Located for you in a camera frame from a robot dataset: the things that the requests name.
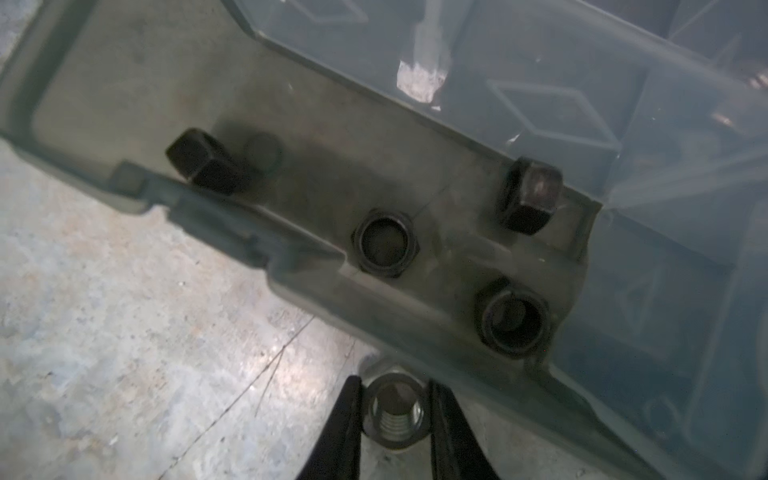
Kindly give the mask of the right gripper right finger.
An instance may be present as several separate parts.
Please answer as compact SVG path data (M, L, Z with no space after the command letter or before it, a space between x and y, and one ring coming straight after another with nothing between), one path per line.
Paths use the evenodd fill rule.
M499 480L450 388L429 382L431 471L437 480Z

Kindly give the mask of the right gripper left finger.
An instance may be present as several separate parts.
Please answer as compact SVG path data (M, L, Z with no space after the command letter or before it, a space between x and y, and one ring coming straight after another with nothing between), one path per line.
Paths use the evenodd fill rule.
M297 480L360 478L363 391L359 376L347 377Z

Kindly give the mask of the silver nut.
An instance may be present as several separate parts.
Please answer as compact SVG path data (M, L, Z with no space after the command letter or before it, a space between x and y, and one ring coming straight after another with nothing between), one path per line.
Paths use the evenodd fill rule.
M427 387L405 373L375 378L364 388L363 433L380 446L406 450L431 432Z

